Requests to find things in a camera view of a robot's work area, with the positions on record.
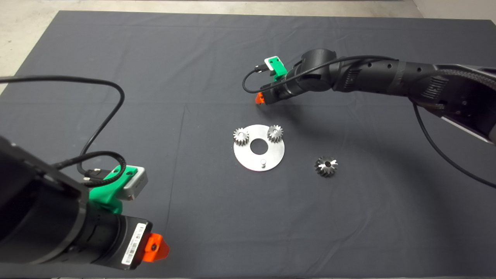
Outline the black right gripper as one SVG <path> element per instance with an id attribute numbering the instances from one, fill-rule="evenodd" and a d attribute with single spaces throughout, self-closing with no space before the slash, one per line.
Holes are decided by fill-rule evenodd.
<path id="1" fill-rule="evenodd" d="M 266 84 L 260 87 L 260 92 L 255 95 L 255 104 L 274 104 L 283 100 L 288 100 L 294 97 L 295 81 L 286 81 L 288 78 L 283 78 L 280 81 Z"/>

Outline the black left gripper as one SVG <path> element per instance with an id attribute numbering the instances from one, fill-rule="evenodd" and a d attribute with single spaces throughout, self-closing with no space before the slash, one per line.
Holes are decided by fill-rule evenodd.
<path id="1" fill-rule="evenodd" d="M 79 237 L 79 261 L 135 270 L 142 261 L 167 258 L 170 247 L 151 233 L 152 222 L 121 214 L 90 214 Z"/>

